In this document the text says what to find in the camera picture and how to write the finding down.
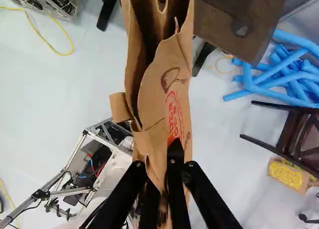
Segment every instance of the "yellow cable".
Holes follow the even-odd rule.
[[[9,197],[9,195],[6,193],[1,179],[0,179],[0,188],[1,188],[1,191],[2,191],[3,195],[8,199],[8,201],[11,204],[12,209],[14,210],[15,209],[15,205],[14,205],[13,201],[11,200],[11,198]],[[17,218],[15,219],[15,225],[16,225],[17,228],[20,228]]]
[[[42,36],[41,34],[35,29],[35,27],[32,25],[30,18],[27,14],[27,12],[23,9],[23,8],[11,8],[11,7],[5,7],[5,6],[0,6],[0,8],[4,8],[4,9],[8,9],[8,10],[13,10],[13,11],[23,11],[26,15],[26,18],[28,19],[28,22],[30,24],[30,26],[32,27],[32,29],[35,31],[35,33],[42,39],[42,41],[44,41],[44,43],[52,50],[54,51],[54,53],[60,55],[60,56],[68,56],[70,54],[72,54],[73,50],[74,50],[74,46],[73,46],[73,42],[70,39],[68,33],[66,33],[66,31],[63,29],[63,27],[50,15],[48,15],[59,27],[60,29],[63,31],[64,35],[66,35],[66,37],[68,38],[70,44],[71,44],[71,50],[68,53],[62,54],[60,52],[57,52]]]
[[[217,64],[218,64],[219,61],[221,61],[221,60],[226,60],[226,59],[232,59],[232,58],[234,58],[234,57],[233,57],[233,56],[231,56],[231,57],[225,56],[225,57],[220,57],[220,58],[218,58],[218,59],[215,61],[215,69],[216,69],[216,71],[217,71],[218,73],[220,73],[220,74],[231,74],[231,73],[235,72],[235,71],[237,70],[237,68],[238,68],[237,66],[235,67],[234,70],[227,71],[227,72],[222,72],[222,71],[220,71],[220,70],[218,69],[218,66],[217,66]]]

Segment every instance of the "white floor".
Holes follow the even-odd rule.
[[[7,0],[0,5],[12,6]],[[0,9],[0,177],[16,205],[63,167],[83,128],[111,116],[108,95],[124,90],[121,11],[118,6],[101,32],[95,26],[101,7],[101,0],[87,0],[76,24],[60,21],[75,46],[66,57],[43,44],[23,13]],[[48,17],[30,15],[57,50],[68,51],[67,39]],[[256,96],[224,103],[222,96],[238,86],[214,70],[215,60],[208,59],[191,80],[194,160],[244,228],[305,228],[296,216],[304,199],[266,176],[273,155],[239,138],[245,132],[276,142],[285,113],[252,107]],[[204,228],[194,205],[190,211],[193,228]],[[7,206],[0,219],[9,212]],[[43,207],[18,219],[21,229],[64,222]]]

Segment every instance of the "cardboard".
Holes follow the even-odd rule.
[[[280,157],[269,160],[267,175],[301,195],[305,195],[310,187],[319,186],[317,178]]]
[[[167,146],[180,138],[185,162],[192,159],[188,101],[191,78],[193,0],[121,0],[128,33],[125,94],[110,96],[115,121],[132,119],[133,160],[146,164],[148,177],[164,195]],[[166,214],[163,196],[159,210]]]

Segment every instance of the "blue wire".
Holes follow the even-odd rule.
[[[93,161],[91,158],[90,158],[90,163],[91,163],[91,165],[93,165]],[[78,178],[86,178],[86,176],[79,176]]]

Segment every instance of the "red wire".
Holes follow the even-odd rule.
[[[95,177],[98,177],[98,175],[96,175],[96,172],[95,172],[95,170],[94,170],[93,163],[91,163],[91,169],[92,169],[92,171],[93,171]]]
[[[98,172],[97,172],[97,175],[98,175],[98,176],[100,175],[100,173],[101,173],[102,169],[104,168],[105,164],[106,164],[106,162],[104,162],[104,163],[100,166],[100,168],[98,169]]]

